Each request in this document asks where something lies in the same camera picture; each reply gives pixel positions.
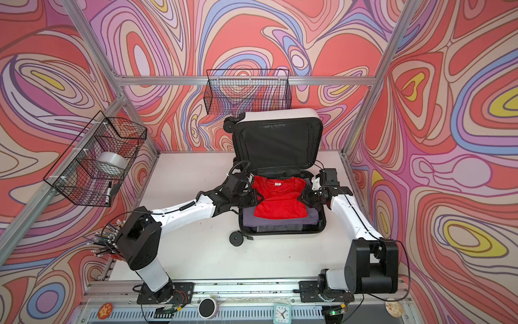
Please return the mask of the purple trousers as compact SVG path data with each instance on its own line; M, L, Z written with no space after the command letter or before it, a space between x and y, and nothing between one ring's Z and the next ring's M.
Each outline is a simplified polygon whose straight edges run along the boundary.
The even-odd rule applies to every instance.
M264 226L283 226L283 225L316 225L321 220L319 211L307 207L308 216L306 218L294 219L294 220L266 220L254 216L256 207L248 207L242 210L240 215L240 226L243 228L254 228L257 230L259 227Z

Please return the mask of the red t-shirt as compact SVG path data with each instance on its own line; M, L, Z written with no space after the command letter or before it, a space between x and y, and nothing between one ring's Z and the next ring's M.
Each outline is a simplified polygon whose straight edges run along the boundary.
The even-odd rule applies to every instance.
M302 178L268 179L256 176L252 185L260 195L254 216L266 220L294 220L308 216L307 207L298 198L306 189Z

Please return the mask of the black white suitcase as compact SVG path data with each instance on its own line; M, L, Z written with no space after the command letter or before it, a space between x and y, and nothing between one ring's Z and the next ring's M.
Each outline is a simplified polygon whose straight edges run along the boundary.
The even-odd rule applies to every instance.
M227 117L223 127L232 137L236 154L233 161L245 161L241 170L268 179L306 179L311 188L315 177L309 169L317 160L323 132L323 123L315 110L245 112ZM316 225L264 226L257 230L240 226L240 232L244 236L318 234L326 226L324 210L319 213L321 220Z

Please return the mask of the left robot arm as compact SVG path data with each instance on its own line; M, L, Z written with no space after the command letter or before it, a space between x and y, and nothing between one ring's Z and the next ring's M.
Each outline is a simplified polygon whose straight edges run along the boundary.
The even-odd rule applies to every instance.
M161 238L196 221L207 220L237 208L258 204L254 176L228 174L222 185L201 191L196 198L164 209L139 207L132 211L114 237L113 249L143 281L151 300L166 304L177 289L157 259Z

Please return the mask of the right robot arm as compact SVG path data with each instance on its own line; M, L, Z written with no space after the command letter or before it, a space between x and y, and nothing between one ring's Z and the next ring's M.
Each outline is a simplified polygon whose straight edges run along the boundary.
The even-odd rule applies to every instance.
M360 210L356 197L346 186L306 189L299 200L308 207L327 206L339 219L351 239L345 265L323 269L313 288L321 296L338 294L394 294L398 290L399 247L382 238Z

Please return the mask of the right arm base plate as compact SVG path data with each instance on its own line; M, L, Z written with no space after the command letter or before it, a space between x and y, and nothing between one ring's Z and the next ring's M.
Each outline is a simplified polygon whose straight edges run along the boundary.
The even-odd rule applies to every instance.
M294 294L298 294L303 303L340 302L348 305L356 300L350 292L328 288L319 281L299 281L298 285Z

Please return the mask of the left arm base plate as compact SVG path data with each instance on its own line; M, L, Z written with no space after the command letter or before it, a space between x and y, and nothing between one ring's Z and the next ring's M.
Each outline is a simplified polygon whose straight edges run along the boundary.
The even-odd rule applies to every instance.
M186 306L191 303L194 290L192 282L169 282L157 292L153 292L147 284L136 285L132 290L138 293L139 305L176 305Z

